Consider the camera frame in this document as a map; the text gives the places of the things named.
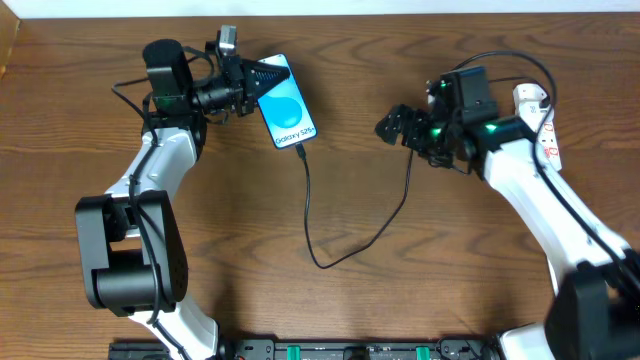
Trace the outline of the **blue Galaxy smartphone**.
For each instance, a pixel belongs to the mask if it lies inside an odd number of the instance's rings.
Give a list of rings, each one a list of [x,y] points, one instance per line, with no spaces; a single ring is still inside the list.
[[[275,148],[281,150],[315,138],[316,126],[286,56],[277,54],[260,62],[289,70],[286,80],[258,100]]]

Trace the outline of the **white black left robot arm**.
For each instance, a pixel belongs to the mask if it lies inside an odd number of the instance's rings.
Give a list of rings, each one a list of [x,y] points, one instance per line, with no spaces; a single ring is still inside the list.
[[[252,113],[291,72],[243,59],[221,40],[197,51],[161,39],[142,57],[152,90],[134,109],[143,120],[140,151],[104,194],[75,207],[86,297],[144,325],[172,359],[233,359],[233,344],[188,293],[172,199],[201,156],[210,116]]]

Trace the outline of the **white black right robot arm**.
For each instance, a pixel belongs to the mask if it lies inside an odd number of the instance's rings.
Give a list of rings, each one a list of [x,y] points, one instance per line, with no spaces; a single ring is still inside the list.
[[[521,84],[502,117],[482,67],[441,75],[428,107],[396,105],[375,126],[433,167],[466,163],[502,195],[544,251],[555,298],[546,319],[497,336],[486,358],[630,359],[639,355],[639,254],[603,224],[555,168],[534,128],[553,112],[538,85]]]

